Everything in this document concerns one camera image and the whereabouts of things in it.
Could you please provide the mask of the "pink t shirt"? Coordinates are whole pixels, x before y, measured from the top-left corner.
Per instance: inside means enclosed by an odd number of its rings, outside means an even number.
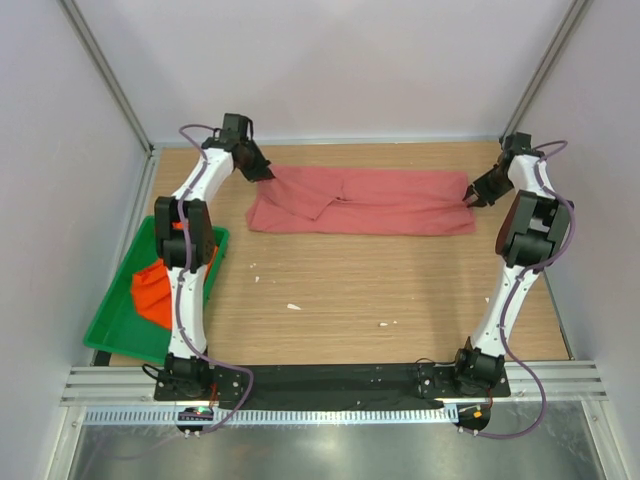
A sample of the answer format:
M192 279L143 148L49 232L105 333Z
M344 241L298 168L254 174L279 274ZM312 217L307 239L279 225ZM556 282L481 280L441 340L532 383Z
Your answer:
M476 231L460 171L275 166L247 211L251 231L458 236Z

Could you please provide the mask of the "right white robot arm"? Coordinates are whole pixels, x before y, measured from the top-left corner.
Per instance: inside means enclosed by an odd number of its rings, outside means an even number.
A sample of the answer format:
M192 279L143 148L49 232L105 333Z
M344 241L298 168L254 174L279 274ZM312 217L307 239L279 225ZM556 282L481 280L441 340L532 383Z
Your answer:
M574 206L554 190L544 154L515 156L506 180L516 196L496 239L500 274L481 323L458 350L450 372L452 387L464 396L479 396L501 383L505 358L514 356L509 339L524 300L575 233Z

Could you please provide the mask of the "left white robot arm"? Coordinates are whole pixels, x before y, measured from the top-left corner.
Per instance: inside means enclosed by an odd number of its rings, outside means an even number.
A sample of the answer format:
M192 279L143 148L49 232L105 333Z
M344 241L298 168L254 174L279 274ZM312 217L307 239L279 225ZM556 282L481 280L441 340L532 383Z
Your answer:
M158 399L175 395L199 400L213 386L203 324L205 277L216 246L208 203L236 170L250 182L272 179L269 165L252 140L209 138L183 184L156 199L156 250L168 275L171 301L171 338L157 376Z

